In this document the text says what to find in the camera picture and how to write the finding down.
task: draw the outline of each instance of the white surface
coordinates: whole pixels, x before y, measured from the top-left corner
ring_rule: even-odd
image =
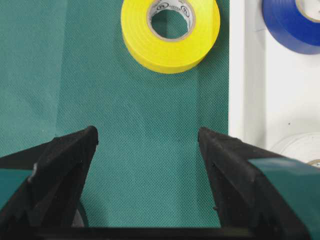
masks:
[[[320,54],[279,44],[261,4],[230,0],[229,134],[270,150],[289,136],[320,132]]]
[[[296,3],[304,16],[320,21],[320,0],[296,0]]]
[[[283,156],[298,159],[305,164],[320,160],[320,132],[289,136],[278,142],[271,150]]]

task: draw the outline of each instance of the electrical tape roll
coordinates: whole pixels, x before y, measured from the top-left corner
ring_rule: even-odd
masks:
[[[313,4],[317,18],[304,7]],[[263,18],[272,36],[283,46],[301,54],[320,54],[320,2],[314,0],[263,0]]]
[[[188,32],[175,39],[158,35],[151,22],[163,10],[180,13]],[[124,43],[138,63],[158,73],[176,74],[195,67],[213,47],[220,12],[216,0],[124,0],[121,27]]]

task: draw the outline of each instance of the yellow electrical tape roll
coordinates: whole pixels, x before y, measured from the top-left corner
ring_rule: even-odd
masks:
[[[180,13],[188,32],[176,39],[158,35],[151,22],[163,10]],[[195,67],[208,54],[219,34],[220,13],[216,0],[124,0],[121,26],[124,43],[138,63],[176,74]]]

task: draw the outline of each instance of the white electrical tape roll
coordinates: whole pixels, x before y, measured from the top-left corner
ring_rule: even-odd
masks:
[[[287,137],[277,143],[272,152],[320,168],[320,132]]]

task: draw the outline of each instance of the green fabric surface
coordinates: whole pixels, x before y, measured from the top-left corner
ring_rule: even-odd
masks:
[[[0,1],[0,154],[94,125],[90,226],[217,227],[197,132],[228,131],[229,1],[211,52],[175,75],[130,56],[122,2]]]
[[[0,169],[0,210],[31,173],[31,170]]]
[[[249,160],[260,169],[308,229],[320,239],[320,170],[289,158]]]

